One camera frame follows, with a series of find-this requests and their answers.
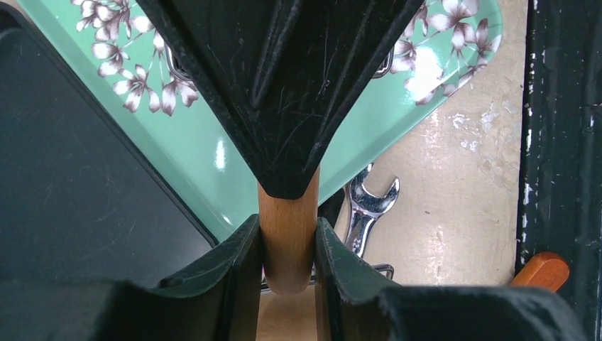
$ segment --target beige floor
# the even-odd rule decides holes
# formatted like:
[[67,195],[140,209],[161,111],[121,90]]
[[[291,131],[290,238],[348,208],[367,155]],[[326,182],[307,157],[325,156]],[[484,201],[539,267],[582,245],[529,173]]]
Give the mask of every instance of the beige floor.
[[[401,179],[365,255],[393,265],[399,283],[503,285],[512,277],[527,1],[498,2],[504,36],[493,62],[378,158],[368,178],[375,194]],[[348,215],[345,205],[341,236]],[[311,288],[262,296],[258,340],[315,340],[313,304]]]

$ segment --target wooden stick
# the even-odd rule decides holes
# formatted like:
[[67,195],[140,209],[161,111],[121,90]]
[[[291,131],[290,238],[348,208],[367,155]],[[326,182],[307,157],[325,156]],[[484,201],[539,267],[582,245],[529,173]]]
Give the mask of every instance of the wooden stick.
[[266,245],[263,268],[279,295],[303,292],[310,283],[318,210],[319,168],[296,200],[269,196],[259,185],[259,224]]
[[510,282],[511,286],[537,286],[557,291],[569,278],[569,265],[557,254],[534,255]]

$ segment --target mint green tray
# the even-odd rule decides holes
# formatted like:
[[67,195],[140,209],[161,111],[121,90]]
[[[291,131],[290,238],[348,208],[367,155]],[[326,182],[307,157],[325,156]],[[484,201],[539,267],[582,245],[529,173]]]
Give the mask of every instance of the mint green tray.
[[[171,77],[163,39],[134,0],[19,3],[219,241],[258,211],[256,179],[195,86]],[[495,0],[423,5],[390,73],[370,82],[334,135],[320,202],[485,67],[501,33]]]

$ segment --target black plastic holder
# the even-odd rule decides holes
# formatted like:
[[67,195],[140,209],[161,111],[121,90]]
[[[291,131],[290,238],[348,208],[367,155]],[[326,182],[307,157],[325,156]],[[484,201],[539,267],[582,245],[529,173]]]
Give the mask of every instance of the black plastic holder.
[[[402,287],[317,225],[319,340],[585,340],[569,306],[536,288]],[[2,340],[254,340],[263,240],[250,216],[157,288],[127,281],[0,284]]]

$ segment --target open-end wrench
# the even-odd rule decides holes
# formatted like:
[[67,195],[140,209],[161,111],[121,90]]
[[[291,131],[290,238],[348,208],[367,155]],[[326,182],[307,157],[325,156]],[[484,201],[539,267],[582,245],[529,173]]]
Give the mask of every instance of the open-end wrench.
[[388,212],[399,197],[399,178],[391,184],[384,197],[377,197],[367,191],[363,182],[372,170],[373,163],[364,168],[349,184],[349,202],[351,204],[351,219],[345,245],[358,257],[363,258],[366,242],[372,227],[386,212]]

